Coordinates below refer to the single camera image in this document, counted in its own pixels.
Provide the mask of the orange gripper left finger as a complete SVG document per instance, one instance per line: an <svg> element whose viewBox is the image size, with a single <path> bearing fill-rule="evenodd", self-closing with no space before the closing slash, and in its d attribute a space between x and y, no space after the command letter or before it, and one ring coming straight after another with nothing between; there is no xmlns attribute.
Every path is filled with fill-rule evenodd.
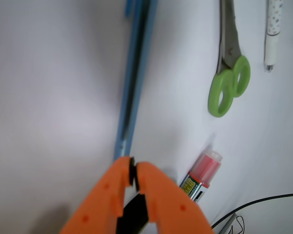
<svg viewBox="0 0 293 234"><path fill-rule="evenodd" d="M130 169L134 159L117 159L105 172L72 217L61 229L62 234L114 234L117 220L123 216L127 187L132 186Z"/></svg>

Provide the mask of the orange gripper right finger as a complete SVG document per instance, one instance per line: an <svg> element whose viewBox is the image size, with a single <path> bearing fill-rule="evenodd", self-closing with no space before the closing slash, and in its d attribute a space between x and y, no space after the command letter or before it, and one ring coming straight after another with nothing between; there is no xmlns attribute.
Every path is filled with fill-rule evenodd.
<svg viewBox="0 0 293 234"><path fill-rule="evenodd" d="M213 233L199 206L164 172L149 162L139 162L136 168L149 222L159 234Z"/></svg>

